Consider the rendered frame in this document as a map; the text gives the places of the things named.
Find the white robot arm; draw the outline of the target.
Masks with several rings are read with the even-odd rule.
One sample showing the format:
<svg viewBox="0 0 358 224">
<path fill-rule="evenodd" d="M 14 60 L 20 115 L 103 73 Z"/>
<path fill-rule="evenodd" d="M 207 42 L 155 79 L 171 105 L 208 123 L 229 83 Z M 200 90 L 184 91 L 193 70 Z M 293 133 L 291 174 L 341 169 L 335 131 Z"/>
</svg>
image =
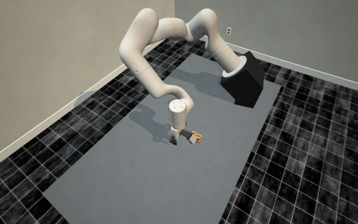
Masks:
<svg viewBox="0 0 358 224">
<path fill-rule="evenodd" d="M 179 18 L 159 20 L 154 10 L 142 9 L 119 47 L 121 60 L 152 97 L 158 99 L 172 94 L 177 98 L 169 104 L 170 123 L 174 129 L 185 127 L 186 116 L 193 108 L 194 102 L 181 87 L 165 84 L 142 53 L 147 45 L 164 39 L 181 38 L 187 42 L 196 42 L 204 35 L 208 37 L 205 49 L 224 69 L 224 78 L 232 77 L 243 68 L 247 58 L 238 57 L 222 39 L 218 32 L 217 16 L 208 8 L 201 10 L 186 24 Z"/>
</svg>

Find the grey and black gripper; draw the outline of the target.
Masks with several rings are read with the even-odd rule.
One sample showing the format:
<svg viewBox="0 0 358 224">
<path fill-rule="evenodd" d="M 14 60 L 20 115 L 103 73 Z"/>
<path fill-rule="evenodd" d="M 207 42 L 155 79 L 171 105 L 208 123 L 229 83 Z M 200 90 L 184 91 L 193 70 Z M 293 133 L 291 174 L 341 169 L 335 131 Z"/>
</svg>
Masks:
<svg viewBox="0 0 358 224">
<path fill-rule="evenodd" d="M 185 125 L 185 127 L 184 128 L 182 128 L 183 130 L 185 130 L 186 129 L 186 125 Z M 180 134 L 180 132 L 181 132 L 181 130 L 182 129 L 174 129 L 174 128 L 172 128 L 171 127 L 171 129 L 170 129 L 170 137 L 171 137 L 171 139 L 170 139 L 170 143 L 172 143 L 172 144 L 174 144 L 174 145 L 177 145 L 177 142 L 176 142 L 176 140 L 181 136 L 181 134 Z M 174 140 L 175 139 L 175 140 Z"/>
</svg>

